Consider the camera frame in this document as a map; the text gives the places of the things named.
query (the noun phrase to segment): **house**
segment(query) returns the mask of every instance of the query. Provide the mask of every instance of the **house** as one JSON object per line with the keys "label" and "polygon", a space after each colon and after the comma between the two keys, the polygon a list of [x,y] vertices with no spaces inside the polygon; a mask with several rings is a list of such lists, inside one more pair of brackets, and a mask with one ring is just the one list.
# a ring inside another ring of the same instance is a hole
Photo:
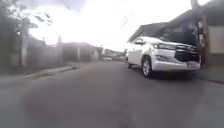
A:
{"label": "house", "polygon": [[27,39],[26,68],[40,69],[62,66],[60,45],[47,45],[33,37]]}
{"label": "house", "polygon": [[64,61],[91,61],[98,59],[97,48],[88,43],[71,42],[62,44],[62,58]]}
{"label": "house", "polygon": [[224,1],[213,0],[188,10],[153,36],[195,45],[204,67],[224,66]]}

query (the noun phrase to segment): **roof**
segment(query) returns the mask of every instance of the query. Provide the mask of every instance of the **roof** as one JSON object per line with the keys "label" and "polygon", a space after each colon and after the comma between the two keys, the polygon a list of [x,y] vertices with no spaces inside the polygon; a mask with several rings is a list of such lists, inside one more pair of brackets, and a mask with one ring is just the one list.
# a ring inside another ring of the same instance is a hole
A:
{"label": "roof", "polygon": [[128,42],[132,42],[135,38],[141,36],[143,32],[146,32],[148,36],[154,35],[155,32],[164,27],[167,23],[153,23],[141,25],[135,33],[129,38]]}
{"label": "roof", "polygon": [[165,25],[163,28],[158,30],[157,32],[154,33],[153,36],[158,36],[160,33],[162,33],[165,29],[167,28],[173,28],[176,26],[181,26],[182,24],[192,21],[198,18],[198,13],[196,13],[195,10],[188,10],[185,13],[179,15],[177,18],[173,19],[167,25]]}
{"label": "roof", "polygon": [[167,25],[165,25],[163,28],[161,28],[159,31],[157,31],[153,36],[158,36],[160,33],[162,33],[167,28],[181,26],[182,24],[184,24],[188,21],[196,20],[196,19],[200,18],[200,15],[202,13],[204,13],[204,11],[206,9],[217,9],[217,6],[219,6],[219,5],[223,6],[222,5],[223,3],[224,3],[223,1],[214,0],[214,1],[210,1],[209,3],[207,3],[204,6],[201,6],[198,9],[188,10],[185,13],[179,15],[177,18],[170,21],[169,23],[167,23]]}

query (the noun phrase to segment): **utility pole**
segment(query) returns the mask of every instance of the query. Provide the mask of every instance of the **utility pole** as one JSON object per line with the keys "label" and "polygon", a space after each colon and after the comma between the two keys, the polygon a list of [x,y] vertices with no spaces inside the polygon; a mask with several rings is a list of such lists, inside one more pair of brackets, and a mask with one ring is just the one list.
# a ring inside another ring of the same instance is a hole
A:
{"label": "utility pole", "polygon": [[199,43],[201,51],[201,63],[202,66],[209,66],[209,33],[208,22],[205,14],[205,8],[200,6],[198,0],[191,0],[192,9],[196,11],[200,21],[198,22],[199,28],[202,29],[202,33],[199,34]]}
{"label": "utility pole", "polygon": [[19,51],[19,65],[20,68],[24,68],[27,66],[27,39],[28,39],[28,30],[29,30],[29,19],[24,18],[22,19],[22,26],[21,26],[21,44],[20,44],[20,51]]}
{"label": "utility pole", "polygon": [[58,62],[61,64],[63,62],[63,48],[62,48],[62,38],[58,36],[57,50],[58,50]]}

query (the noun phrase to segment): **license plate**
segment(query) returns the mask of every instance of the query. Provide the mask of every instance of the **license plate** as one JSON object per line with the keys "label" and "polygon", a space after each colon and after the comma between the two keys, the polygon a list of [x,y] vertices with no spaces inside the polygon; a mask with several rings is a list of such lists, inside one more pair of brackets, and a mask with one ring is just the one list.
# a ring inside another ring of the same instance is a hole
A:
{"label": "license plate", "polygon": [[197,62],[194,62],[194,61],[187,62],[187,67],[188,68],[197,68]]}

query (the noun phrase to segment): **sky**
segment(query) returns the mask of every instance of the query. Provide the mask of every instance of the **sky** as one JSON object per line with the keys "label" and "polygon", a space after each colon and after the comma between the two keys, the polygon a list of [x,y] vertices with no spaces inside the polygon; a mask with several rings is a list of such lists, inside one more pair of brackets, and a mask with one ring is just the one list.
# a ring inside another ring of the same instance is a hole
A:
{"label": "sky", "polygon": [[[205,4],[209,0],[199,0]],[[20,0],[32,13],[47,12],[52,26],[38,23],[30,34],[56,44],[87,42],[123,51],[126,41],[142,24],[168,22],[191,9],[190,0]]]}

